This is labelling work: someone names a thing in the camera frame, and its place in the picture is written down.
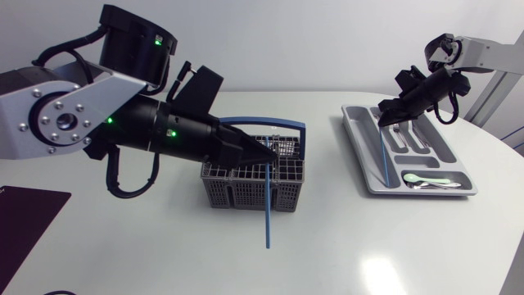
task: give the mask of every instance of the gray cutlery basket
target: gray cutlery basket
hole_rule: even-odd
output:
[[[261,124],[259,121],[249,124],[275,125],[274,121],[271,121],[271,124]],[[296,125],[292,127],[285,125],[285,127],[299,129]],[[269,164],[271,208],[275,211],[293,212],[298,203],[305,174],[303,154],[305,126],[302,124],[301,127],[303,129],[300,129],[300,138],[267,136],[269,148],[278,155],[277,160]],[[254,138],[265,145],[266,136],[254,136]],[[201,168],[201,178],[213,208],[265,209],[265,164],[226,170],[220,166],[204,163]]]

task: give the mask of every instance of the black mat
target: black mat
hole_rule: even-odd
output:
[[[0,293],[70,196],[41,189],[0,188]]]

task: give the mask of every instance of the green led light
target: green led light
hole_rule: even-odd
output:
[[[165,133],[165,136],[167,137],[175,137],[177,136],[177,132],[171,129],[167,129],[167,132]]]

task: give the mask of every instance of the white wall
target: white wall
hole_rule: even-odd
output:
[[[43,49],[94,31],[103,3],[0,0],[0,72],[29,65]],[[189,60],[221,74],[226,91],[359,90],[397,95],[400,89],[394,78],[399,70],[414,64],[428,74],[423,49],[440,34],[514,43],[524,30],[522,0],[115,0],[111,4],[157,23],[178,39],[170,77]],[[101,47],[98,42],[79,51],[98,61]],[[460,99],[463,115],[491,75],[468,77],[472,91]],[[485,126],[499,138],[524,125],[523,84]],[[521,141],[524,132],[511,143]]]

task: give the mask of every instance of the fork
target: fork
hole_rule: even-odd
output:
[[[408,147],[408,143],[406,142],[406,138],[404,138],[404,135],[402,135],[402,133],[400,132],[400,125],[399,125],[399,123],[394,123],[393,124],[393,131],[395,131],[395,133],[400,138],[400,140],[402,141],[404,146]]]

